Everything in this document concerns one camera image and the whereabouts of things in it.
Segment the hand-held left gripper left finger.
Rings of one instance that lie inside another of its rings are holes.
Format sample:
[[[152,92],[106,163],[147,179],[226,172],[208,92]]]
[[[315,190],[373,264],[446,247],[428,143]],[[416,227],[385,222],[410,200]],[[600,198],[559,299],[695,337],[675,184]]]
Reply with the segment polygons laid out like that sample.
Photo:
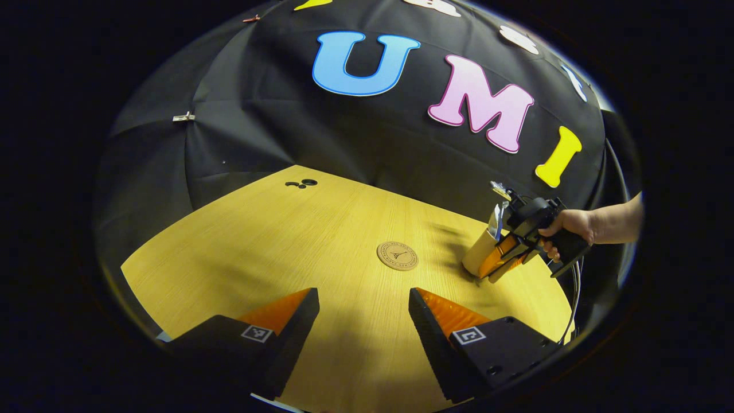
[[[211,316],[158,345],[202,381],[273,400],[283,395],[319,311],[319,291],[306,288],[239,317]]]

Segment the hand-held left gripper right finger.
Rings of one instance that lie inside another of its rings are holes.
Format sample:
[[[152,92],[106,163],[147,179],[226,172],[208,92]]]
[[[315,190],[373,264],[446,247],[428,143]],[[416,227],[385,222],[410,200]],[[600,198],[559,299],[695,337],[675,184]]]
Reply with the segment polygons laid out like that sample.
[[[488,317],[422,288],[408,310],[444,397],[453,403],[516,384],[561,345],[517,317]]]

